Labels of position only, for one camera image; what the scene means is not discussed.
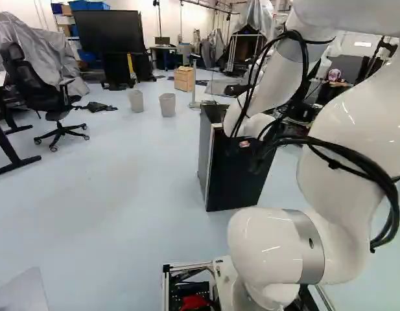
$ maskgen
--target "floor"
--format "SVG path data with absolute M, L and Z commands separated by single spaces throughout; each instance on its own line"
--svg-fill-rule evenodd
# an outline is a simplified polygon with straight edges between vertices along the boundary
M 197 79 L 211 73 L 198 70 Z M 32 138 L 54 124 L 34 113 L 18 120 L 33 129 L 9 136 L 21 157 L 43 159 L 0 176 L 0 286 L 37 266 L 51 311 L 160 310 L 161 265 L 226 255 L 234 212 L 204 210 L 196 178 L 200 118 L 187 107 L 191 93 L 174 90 L 166 78 L 138 84 L 145 112 L 136 114 L 128 91 L 90 88 L 83 105 L 119 108 L 70 113 L 64 124 L 86 122 L 90 141 L 65 137 L 57 153 L 48 150 L 50 141 L 35 146 Z M 196 87 L 197 100 L 212 98 L 204 89 Z M 166 92 L 176 93 L 174 118 L 161 116 L 158 97 Z M 299 153 L 278 151 L 259 206 L 307 207 L 295 178 Z M 0 166 L 6 163 L 0 150 Z M 384 202 L 374 230 L 386 213 Z M 400 234 L 371 256 L 357 280 L 327 292 L 337 310 L 400 310 Z

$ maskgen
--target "black screen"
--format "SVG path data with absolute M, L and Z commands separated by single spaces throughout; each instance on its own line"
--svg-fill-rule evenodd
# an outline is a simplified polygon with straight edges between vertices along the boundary
M 73 11 L 80 44 L 89 52 L 145 52 L 138 11 Z
M 362 57 L 352 55 L 340 55 L 337 57 L 328 57 L 332 61 L 331 69 L 341 71 L 341 79 L 354 84 L 361 70 Z

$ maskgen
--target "blue bin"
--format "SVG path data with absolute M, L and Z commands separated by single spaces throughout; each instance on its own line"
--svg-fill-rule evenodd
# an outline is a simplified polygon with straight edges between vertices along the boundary
M 89 10 L 110 10 L 110 5 L 105 2 L 89 2 Z
M 69 1 L 69 6 L 72 11 L 89 10 L 89 2 L 84 0 Z
M 70 8 L 72 11 L 79 10 L 110 10 L 110 5 L 105 2 L 89 2 L 84 0 L 70 1 Z
M 84 62 L 92 63 L 96 60 L 96 56 L 91 52 L 86 52 L 83 50 L 77 50 L 80 59 Z
M 51 3 L 51 10 L 53 14 L 62 14 L 62 4 L 61 3 Z
M 78 30 L 76 25 L 70 25 L 70 32 L 72 37 L 78 37 Z

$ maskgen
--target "red component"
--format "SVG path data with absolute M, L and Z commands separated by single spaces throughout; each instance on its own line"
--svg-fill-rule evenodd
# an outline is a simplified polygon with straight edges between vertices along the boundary
M 180 311 L 185 310 L 195 310 L 201 308 L 202 306 L 209 306 L 209 302 L 200 295 L 187 296 L 182 299 L 183 305 Z

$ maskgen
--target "office chair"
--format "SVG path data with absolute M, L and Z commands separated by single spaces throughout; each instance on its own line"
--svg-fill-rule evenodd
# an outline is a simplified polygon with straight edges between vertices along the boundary
M 56 143 L 65 134 L 80 136 L 86 141 L 90 139 L 90 136 L 86 134 L 72 131 L 78 128 L 86 130 L 86 123 L 76 126 L 62 126 L 60 123 L 60 120 L 64 119 L 74 108 L 71 104 L 81 99 L 80 96 L 69 97 L 67 86 L 75 80 L 74 78 L 62 80 L 58 84 L 60 89 L 46 84 L 38 76 L 31 64 L 25 60 L 23 49 L 15 42 L 2 44 L 0 54 L 3 58 L 4 68 L 15 83 L 21 96 L 25 99 L 26 106 L 35 111 L 46 112 L 45 119 L 57 123 L 56 130 L 35 137 L 34 142 L 36 144 L 41 144 L 41 140 L 44 138 L 54 136 L 49 148 L 52 152 L 56 152 L 58 150 Z

